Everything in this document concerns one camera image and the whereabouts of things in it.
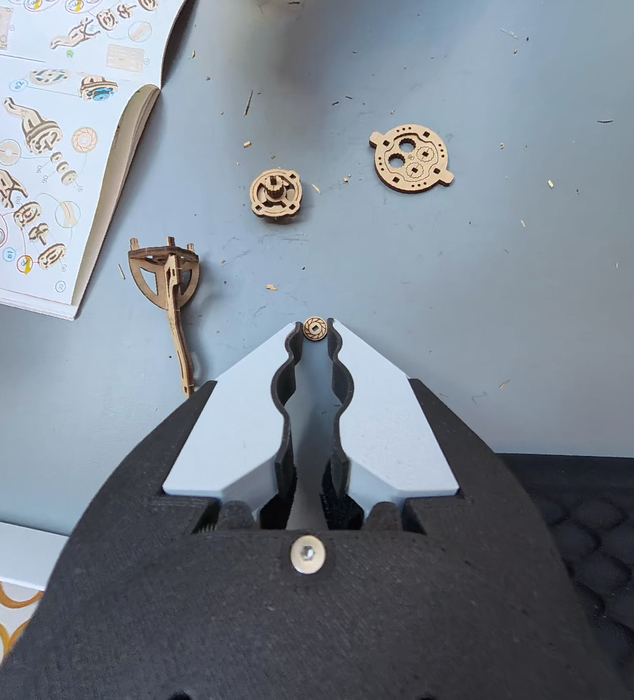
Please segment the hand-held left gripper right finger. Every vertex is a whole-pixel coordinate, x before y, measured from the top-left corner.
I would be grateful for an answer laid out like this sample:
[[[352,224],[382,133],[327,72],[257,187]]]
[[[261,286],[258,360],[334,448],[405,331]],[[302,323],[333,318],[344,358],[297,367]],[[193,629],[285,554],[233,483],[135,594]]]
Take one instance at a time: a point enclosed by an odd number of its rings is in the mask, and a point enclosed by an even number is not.
[[[322,477],[329,529],[360,529],[379,503],[459,491],[409,377],[338,320],[328,320],[334,417]]]

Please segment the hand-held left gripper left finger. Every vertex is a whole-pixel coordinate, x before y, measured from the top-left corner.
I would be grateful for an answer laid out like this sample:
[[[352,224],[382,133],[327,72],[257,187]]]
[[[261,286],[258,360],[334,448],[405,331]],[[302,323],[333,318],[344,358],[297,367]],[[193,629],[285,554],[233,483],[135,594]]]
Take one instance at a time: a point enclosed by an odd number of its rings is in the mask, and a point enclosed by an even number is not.
[[[302,324],[281,329],[217,379],[163,489],[241,501],[262,529],[285,529],[297,473],[286,403],[295,392]]]

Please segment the round wooden hub assembly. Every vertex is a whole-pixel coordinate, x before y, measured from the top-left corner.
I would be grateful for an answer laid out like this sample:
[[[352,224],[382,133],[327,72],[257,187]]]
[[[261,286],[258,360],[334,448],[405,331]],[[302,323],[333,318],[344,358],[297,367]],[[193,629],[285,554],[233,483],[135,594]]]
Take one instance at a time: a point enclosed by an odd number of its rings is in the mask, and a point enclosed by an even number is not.
[[[286,189],[286,200],[267,202],[263,192],[262,181],[271,172],[282,174],[290,185]],[[298,173],[294,170],[272,169],[262,172],[251,184],[251,208],[253,214],[260,218],[278,219],[297,214],[302,201],[302,185]]]

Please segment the black quilted seat cushion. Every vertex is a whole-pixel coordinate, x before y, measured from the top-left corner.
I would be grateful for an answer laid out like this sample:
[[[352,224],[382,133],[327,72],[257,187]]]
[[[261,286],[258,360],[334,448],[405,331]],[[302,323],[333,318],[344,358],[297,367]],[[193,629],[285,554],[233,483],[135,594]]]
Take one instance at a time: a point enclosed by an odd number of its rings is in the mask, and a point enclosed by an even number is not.
[[[500,457],[540,510],[584,613],[634,698],[634,459]]]

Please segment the white cardboard box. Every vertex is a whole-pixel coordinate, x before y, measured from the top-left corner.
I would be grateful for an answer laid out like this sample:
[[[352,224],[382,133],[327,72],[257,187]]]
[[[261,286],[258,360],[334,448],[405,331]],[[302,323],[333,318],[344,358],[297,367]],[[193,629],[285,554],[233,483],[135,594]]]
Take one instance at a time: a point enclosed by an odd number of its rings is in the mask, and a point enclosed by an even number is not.
[[[0,581],[44,592],[67,540],[0,521]]]

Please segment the round wooden gear-cutout plate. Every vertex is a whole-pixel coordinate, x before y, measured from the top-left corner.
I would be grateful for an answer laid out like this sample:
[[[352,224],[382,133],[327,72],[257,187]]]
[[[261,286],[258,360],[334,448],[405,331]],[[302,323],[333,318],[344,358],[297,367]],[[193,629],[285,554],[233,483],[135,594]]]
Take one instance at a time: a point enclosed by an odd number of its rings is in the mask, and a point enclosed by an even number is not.
[[[449,156],[442,137],[422,125],[401,125],[385,134],[373,132],[376,174],[388,187],[403,193],[429,190],[453,182]]]

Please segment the illustrated instruction booklet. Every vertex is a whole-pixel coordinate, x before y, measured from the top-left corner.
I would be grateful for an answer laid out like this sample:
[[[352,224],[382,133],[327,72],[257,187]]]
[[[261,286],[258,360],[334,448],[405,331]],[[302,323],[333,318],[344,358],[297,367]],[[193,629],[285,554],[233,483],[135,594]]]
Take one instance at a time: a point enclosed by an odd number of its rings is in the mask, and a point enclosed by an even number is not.
[[[0,304],[73,320],[185,1],[0,1]]]

